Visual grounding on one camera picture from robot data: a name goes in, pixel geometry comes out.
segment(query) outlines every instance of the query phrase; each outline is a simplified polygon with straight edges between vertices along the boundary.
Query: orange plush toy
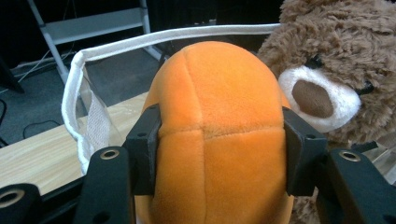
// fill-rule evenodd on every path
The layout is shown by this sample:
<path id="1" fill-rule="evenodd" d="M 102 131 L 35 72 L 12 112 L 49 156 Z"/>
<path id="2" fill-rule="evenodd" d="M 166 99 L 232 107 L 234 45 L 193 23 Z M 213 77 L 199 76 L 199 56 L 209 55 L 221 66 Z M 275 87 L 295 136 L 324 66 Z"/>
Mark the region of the orange plush toy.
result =
<path id="1" fill-rule="evenodd" d="M 237 46 L 203 42 L 172 56 L 151 85 L 159 104 L 153 196 L 144 223 L 288 223 L 286 141 L 276 78 Z"/>

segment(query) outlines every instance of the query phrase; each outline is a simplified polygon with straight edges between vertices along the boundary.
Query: teddy bear's head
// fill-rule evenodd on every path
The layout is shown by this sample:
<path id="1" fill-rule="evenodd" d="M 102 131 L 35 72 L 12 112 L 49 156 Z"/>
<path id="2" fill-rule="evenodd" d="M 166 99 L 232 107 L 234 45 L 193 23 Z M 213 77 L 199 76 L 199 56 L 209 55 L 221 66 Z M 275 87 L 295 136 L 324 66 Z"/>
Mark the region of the teddy bear's head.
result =
<path id="1" fill-rule="evenodd" d="M 396 4 L 286 0 L 258 57 L 292 109 L 335 143 L 396 130 Z"/>

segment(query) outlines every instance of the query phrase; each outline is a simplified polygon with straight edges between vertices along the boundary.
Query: floor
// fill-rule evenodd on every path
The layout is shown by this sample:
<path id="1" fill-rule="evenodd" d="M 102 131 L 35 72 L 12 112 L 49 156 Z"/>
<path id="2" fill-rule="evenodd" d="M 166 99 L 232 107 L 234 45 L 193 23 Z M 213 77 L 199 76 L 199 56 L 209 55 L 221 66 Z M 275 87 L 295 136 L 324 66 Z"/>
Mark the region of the floor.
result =
<path id="1" fill-rule="evenodd" d="M 87 69 L 99 96 L 110 106 L 148 91 L 158 61 L 139 49 L 89 63 Z M 25 93 L 0 94 L 7 104 L 0 136 L 9 145 L 64 123 L 61 114 L 64 84 L 54 65 L 24 79 L 21 86 Z"/>

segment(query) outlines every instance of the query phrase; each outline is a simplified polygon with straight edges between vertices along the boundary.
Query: wooden table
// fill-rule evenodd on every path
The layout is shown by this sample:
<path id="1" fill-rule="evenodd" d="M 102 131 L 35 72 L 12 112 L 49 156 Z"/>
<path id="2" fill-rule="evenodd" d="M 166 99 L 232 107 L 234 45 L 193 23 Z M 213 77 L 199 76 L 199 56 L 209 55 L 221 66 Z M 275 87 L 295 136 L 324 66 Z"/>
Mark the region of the wooden table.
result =
<path id="1" fill-rule="evenodd" d="M 109 107 L 122 139 L 140 116 L 146 93 Z M 32 183 L 45 194 L 81 176 L 77 142 L 62 125 L 0 150 L 0 188 Z"/>

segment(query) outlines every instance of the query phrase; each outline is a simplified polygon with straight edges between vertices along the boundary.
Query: dark background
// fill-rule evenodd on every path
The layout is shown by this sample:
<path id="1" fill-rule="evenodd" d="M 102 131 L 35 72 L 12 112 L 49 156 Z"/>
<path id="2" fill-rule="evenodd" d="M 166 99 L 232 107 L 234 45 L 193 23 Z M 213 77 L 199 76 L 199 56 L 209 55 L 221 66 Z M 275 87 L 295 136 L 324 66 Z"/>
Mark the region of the dark background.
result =
<path id="1" fill-rule="evenodd" d="M 35 0 L 44 22 L 61 21 L 109 12 L 128 7 L 138 7 L 138 0 Z M 281 1 L 248 0 L 148 0 L 148 15 L 151 32 L 188 25 L 201 17 L 202 21 L 218 15 L 218 23 L 265 23 L 277 22 Z M 141 29 L 132 31 L 140 35 Z M 117 40 L 113 34 L 77 41 L 74 45 L 59 45 L 63 52 L 73 47 L 79 50 L 92 45 L 91 42 Z M 21 62 L 41 59 L 48 51 L 35 18 L 26 0 L 0 0 L 0 55 L 9 68 Z"/>

